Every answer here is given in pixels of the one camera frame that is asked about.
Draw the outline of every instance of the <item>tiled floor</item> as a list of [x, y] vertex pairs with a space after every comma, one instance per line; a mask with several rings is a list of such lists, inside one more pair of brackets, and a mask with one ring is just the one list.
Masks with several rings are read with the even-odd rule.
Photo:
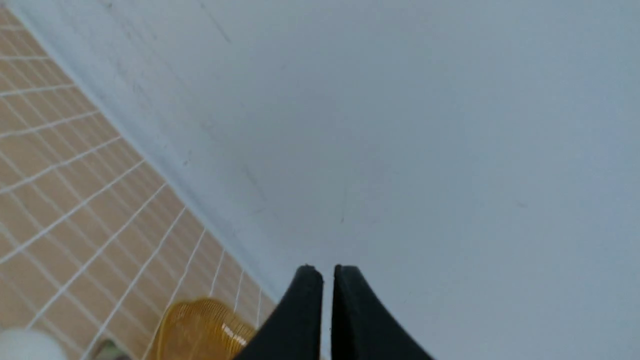
[[169, 304], [213, 296], [259, 326], [274, 308], [22, 24], [0, 10], [0, 327], [69, 359], [115, 338], [149, 356]]

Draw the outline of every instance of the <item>yellow plastic basket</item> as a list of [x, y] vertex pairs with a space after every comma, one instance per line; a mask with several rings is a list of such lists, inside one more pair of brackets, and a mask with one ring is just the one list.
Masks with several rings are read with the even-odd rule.
[[227, 360], [255, 335], [255, 329], [215, 299], [173, 304], [156, 335], [156, 360]]

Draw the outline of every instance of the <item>white wall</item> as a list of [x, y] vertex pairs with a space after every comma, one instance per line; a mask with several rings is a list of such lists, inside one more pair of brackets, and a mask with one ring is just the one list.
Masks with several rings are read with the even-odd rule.
[[15, 8], [274, 295], [352, 263], [440, 360], [640, 357], [636, 2], [204, 1]]

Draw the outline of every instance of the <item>white round object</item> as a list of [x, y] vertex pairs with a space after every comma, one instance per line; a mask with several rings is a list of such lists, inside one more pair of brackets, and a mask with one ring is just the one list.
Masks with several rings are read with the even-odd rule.
[[0, 332], [0, 360], [67, 360], [65, 351], [51, 336], [25, 329]]

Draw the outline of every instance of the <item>beige tile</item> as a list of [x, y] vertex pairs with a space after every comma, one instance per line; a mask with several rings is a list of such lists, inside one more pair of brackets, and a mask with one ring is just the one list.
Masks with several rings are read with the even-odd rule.
[[77, 87], [69, 88], [67, 91], [70, 93], [70, 96], [75, 100], [76, 104], [80, 105], [83, 111], [96, 111], [97, 108], [93, 103], [87, 99], [87, 97], [82, 93], [80, 89]]
[[43, 96], [46, 92], [29, 92], [24, 94], [25, 100], [38, 110], [45, 122], [54, 122], [61, 120], [63, 117], [56, 111], [47, 99]]
[[111, 190], [98, 194], [91, 201], [89, 207], [102, 219], [110, 231], [119, 231], [133, 215], [131, 210], [125, 209], [114, 198]]
[[10, 193], [0, 194], [0, 224], [19, 243], [31, 239], [39, 231]]
[[154, 170], [150, 163], [145, 162], [144, 164], [140, 165], [140, 172], [146, 179], [145, 182], [148, 183], [153, 189], [159, 188], [165, 182], [163, 177]]
[[173, 298], [174, 303], [180, 301], [192, 301], [196, 299], [196, 295], [192, 294], [187, 287], [188, 285], [184, 281], [180, 284], [180, 287], [176, 290]]
[[118, 240], [114, 240], [107, 245], [102, 255], [109, 258], [111, 262], [130, 279], [135, 278], [140, 270], [141, 264], [136, 264], [127, 256]]
[[90, 147], [96, 147], [103, 143], [102, 139], [100, 139], [92, 129], [90, 115], [85, 115], [85, 117], [81, 117], [70, 124], [76, 130], [76, 133], [80, 134], [80, 136], [89, 143]]
[[36, 39], [31, 35], [29, 31], [18, 31], [18, 37], [24, 42], [28, 48], [31, 49], [31, 53], [33, 56], [47, 56], [44, 49], [40, 46], [40, 44], [36, 41]]
[[94, 152], [87, 154], [82, 161], [93, 171], [103, 183], [110, 183], [121, 174], [111, 171], [102, 158]]
[[[103, 137], [98, 137], [98, 139], [100, 140], [101, 143], [104, 143], [110, 140], [108, 138], [103, 138]], [[115, 171], [117, 174], [124, 174], [127, 170], [129, 170], [129, 167], [124, 165], [120, 161], [120, 159], [116, 158], [113, 155], [113, 153], [111, 152], [111, 146], [114, 146], [114, 143], [111, 143], [105, 147], [101, 147], [100, 149], [97, 149], [96, 153], [99, 154], [104, 161], [106, 161], [106, 163], [109, 165], [109, 167], [111, 167], [113, 171]], [[126, 178], [129, 178], [130, 176], [131, 176], [131, 173], [127, 174]]]
[[46, 124], [46, 121], [38, 114], [38, 112], [29, 105], [22, 95], [7, 95], [4, 97], [10, 108], [29, 126], [40, 126]]
[[42, 129], [38, 131], [38, 134], [40, 134], [43, 141], [49, 144], [51, 149], [55, 152], [56, 156], [54, 159], [56, 159], [56, 162], [69, 160], [76, 155], [76, 151], [66, 144], [54, 129]]
[[167, 191], [171, 191], [171, 189], [168, 185], [165, 185], [159, 192], [157, 192], [154, 200], [149, 203], [148, 207], [150, 212], [153, 214], [155, 221], [163, 224], [163, 227], [164, 225], [166, 225], [166, 227], [171, 225], [184, 207], [181, 207], [178, 211], [175, 212], [169, 211], [166, 207], [166, 200], [163, 197], [163, 194], [166, 194]]
[[129, 283], [116, 274], [114, 268], [104, 260], [102, 255], [89, 265], [87, 272], [116, 299], [120, 299], [129, 287]]
[[0, 55], [18, 56], [18, 51], [11, 45], [11, 42], [3, 36], [0, 36]]
[[22, 26], [22, 23], [9, 11], [9, 9], [0, 9], [0, 25]]
[[200, 244], [200, 248], [193, 255], [193, 259], [191, 260], [192, 266], [194, 266], [198, 271], [202, 274], [203, 279], [206, 281], [213, 281], [213, 277], [216, 273], [216, 269], [218, 268], [218, 261], [209, 261], [208, 258], [205, 257], [204, 251], [202, 249], [202, 244]]
[[0, 328], [25, 327], [35, 316], [20, 295], [0, 278]]
[[95, 114], [93, 117], [102, 131], [108, 135], [108, 138], [114, 138], [120, 134], [102, 113]]
[[15, 189], [13, 193], [35, 220], [42, 226], [47, 227], [64, 214], [56, 210], [54, 206], [43, 198], [32, 184], [25, 184]]
[[64, 99], [65, 104], [75, 114], [86, 113], [86, 109], [78, 101], [76, 101], [76, 93], [72, 92], [70, 88], [58, 89], [58, 95]]
[[0, 139], [0, 151], [25, 176], [34, 176], [49, 166], [47, 160], [39, 155], [33, 145], [21, 136]]
[[140, 295], [135, 291], [129, 292], [122, 302], [122, 307], [135, 316], [149, 334], [153, 334], [161, 315], [153, 311]]
[[79, 268], [53, 242], [43, 237], [32, 243], [27, 251], [36, 258], [60, 284], [66, 284]]
[[0, 73], [0, 92], [9, 92], [15, 90], [15, 87], [9, 82], [9, 80]]
[[176, 285], [178, 285], [177, 277], [182, 275], [182, 273], [180, 273], [174, 277], [167, 269], [167, 266], [165, 266], [157, 256], [149, 262], [147, 269], [150, 274], [153, 274], [160, 286], [168, 293], [171, 293], [173, 289], [175, 289]]
[[189, 257], [191, 255], [191, 251], [192, 249], [186, 249], [182, 250], [180, 248], [180, 241], [182, 241], [182, 238], [178, 238], [175, 234], [170, 233], [167, 236], [167, 239], [165, 239], [164, 241], [164, 246], [168, 247], [171, 251], [173, 251], [175, 257], [179, 260], [180, 262], [180, 266], [182, 268], [184, 268], [187, 265], [187, 262], [189, 261]]
[[127, 178], [126, 185], [131, 191], [142, 199], [149, 199], [158, 188], [152, 188], [150, 184], [140, 180], [140, 168], [131, 171], [131, 176]]
[[237, 263], [236, 259], [229, 253], [225, 254], [225, 260], [220, 266], [220, 271], [227, 274], [230, 278], [240, 280], [240, 274], [242, 273], [242, 267]]
[[129, 209], [137, 211], [142, 207], [142, 205], [144, 205], [145, 199], [133, 194], [124, 182], [124, 178], [113, 184], [111, 188], [116, 194], [118, 194], [120, 200], [122, 200], [124, 205]]
[[0, 230], [0, 258], [7, 255], [15, 248], [13, 243], [7, 238], [7, 235], [3, 234], [3, 231]]
[[158, 254], [163, 257], [171, 271], [176, 274], [182, 274], [184, 272], [184, 265], [186, 264], [175, 255], [170, 247], [163, 245]]
[[85, 237], [96, 247], [102, 246], [112, 232], [103, 228], [87, 208], [80, 208], [69, 216], [69, 221], [80, 228]]
[[118, 241], [142, 264], [151, 256], [154, 249], [143, 238], [143, 234], [135, 230], [134, 226], [130, 224], [125, 227], [118, 235]]
[[215, 260], [216, 264], [222, 255], [222, 245], [218, 239], [216, 239], [209, 231], [207, 231], [202, 237], [202, 244], [200, 246], [203, 249], [203, 253], [205, 256], [210, 258], [212, 261]]
[[56, 293], [56, 287], [21, 253], [1, 264], [0, 273], [7, 281], [14, 283], [37, 308], [41, 308]]
[[58, 171], [83, 199], [91, 197], [104, 187], [104, 183], [93, 174], [82, 159], [75, 160], [59, 168]]
[[105, 294], [86, 274], [75, 279], [68, 292], [100, 322], [104, 322], [115, 307], [108, 297], [111, 294]]
[[236, 294], [231, 293], [225, 288], [219, 287], [218, 283], [216, 283], [215, 287], [213, 288], [213, 293], [211, 296], [214, 299], [220, 300], [222, 303], [224, 303], [224, 305], [228, 306], [231, 309], [234, 308], [234, 305], [236, 303]]
[[189, 269], [187, 274], [184, 276], [182, 284], [191, 294], [198, 298], [208, 296], [209, 291], [211, 290], [211, 284], [205, 284], [202, 282], [200, 277], [194, 273], [192, 269]]
[[80, 203], [55, 170], [40, 176], [34, 184], [65, 214]]
[[9, 107], [8, 102], [4, 99], [0, 100], [0, 133], [9, 131], [23, 130], [27, 125], [18, 118], [18, 115]]
[[140, 331], [121, 311], [113, 316], [107, 324], [107, 329], [132, 352], [131, 355], [135, 358], [141, 357], [147, 345], [153, 341], [153, 335]]
[[169, 298], [171, 297], [170, 293], [166, 293], [162, 288], [156, 285], [153, 281], [151, 281], [149, 274], [149, 270], [145, 270], [143, 275], [138, 279], [136, 283], [136, 289], [143, 293], [151, 303], [155, 305], [156, 308], [163, 311], [169, 303]]
[[32, 88], [29, 79], [15, 67], [16, 60], [0, 60], [0, 74], [11, 83], [12, 89], [25, 90]]
[[122, 139], [122, 141], [118, 143], [120, 144], [120, 152], [122, 152], [125, 158], [131, 159], [130, 161], [132, 161], [132, 163], [135, 164], [142, 160], [142, 156], [138, 154], [136, 149], [134, 149], [128, 141]]
[[81, 348], [87, 348], [98, 333], [97, 325], [64, 295], [51, 304], [44, 317]]
[[33, 70], [29, 60], [13, 60], [12, 64], [17, 71], [29, 81], [31, 87], [42, 88], [47, 86], [44, 79]]
[[74, 132], [74, 128], [71, 127], [69, 123], [57, 125], [56, 130], [58, 131], [58, 134], [63, 139], [65, 139], [69, 143], [69, 145], [71, 145], [71, 148], [73, 148], [73, 150], [75, 150], [77, 154], [86, 152], [89, 149], [91, 149], [91, 147], [86, 142], [84, 142], [80, 136], [78, 136]]
[[26, 33], [26, 31], [0, 31], [1, 36], [11, 43], [20, 56], [34, 56], [35, 53], [29, 48], [27, 43], [21, 39], [23, 33]]
[[62, 114], [62, 117], [69, 118], [78, 115], [68, 106], [66, 100], [61, 96], [60, 90], [49, 90], [43, 92], [42, 96], [51, 103], [51, 106]]
[[0, 187], [13, 185], [21, 179], [22, 177], [9, 164], [0, 158]]
[[49, 144], [47, 144], [37, 131], [21, 135], [20, 137], [48, 164], [52, 165], [61, 161], [60, 156], [55, 153], [55, 151], [49, 146]]
[[240, 299], [247, 305], [257, 307], [259, 296], [260, 286], [249, 275], [244, 273], [240, 284]]
[[202, 264], [197, 262], [195, 257], [194, 257], [194, 259], [191, 260], [190, 269], [191, 269], [190, 271], [193, 271], [195, 273], [195, 275], [198, 276], [200, 281], [202, 281], [204, 284], [207, 284], [209, 287], [211, 287], [211, 283], [213, 282], [214, 274], [216, 273], [216, 269], [215, 268], [213, 268], [213, 269], [205, 268], [204, 266], [202, 266]]
[[56, 86], [62, 85], [63, 83], [58, 79], [45, 65], [42, 60], [31, 60], [30, 63], [31, 68], [40, 75], [41, 78], [44, 79], [46, 86]]
[[51, 59], [43, 60], [45, 66], [58, 78], [60, 84], [72, 84], [73, 81], [65, 74], [64, 71]]
[[236, 314], [251, 325], [255, 325], [255, 321], [256, 319], [258, 319], [257, 307], [247, 306], [241, 301], [239, 301], [238, 306], [236, 308]]
[[147, 235], [147, 239], [153, 246], [158, 246], [165, 232], [169, 228], [169, 224], [163, 224], [158, 222], [149, 210], [149, 206], [153, 203], [151, 201], [147, 207], [144, 207], [142, 211], [138, 213], [138, 216], [134, 218], [134, 222], [138, 227]]
[[71, 252], [74, 258], [83, 264], [86, 263], [97, 250], [96, 246], [88, 243], [88, 240], [83, 239], [81, 234], [72, 230], [67, 221], [63, 221], [54, 226], [49, 232], [49, 235], [55, 237], [60, 244]]

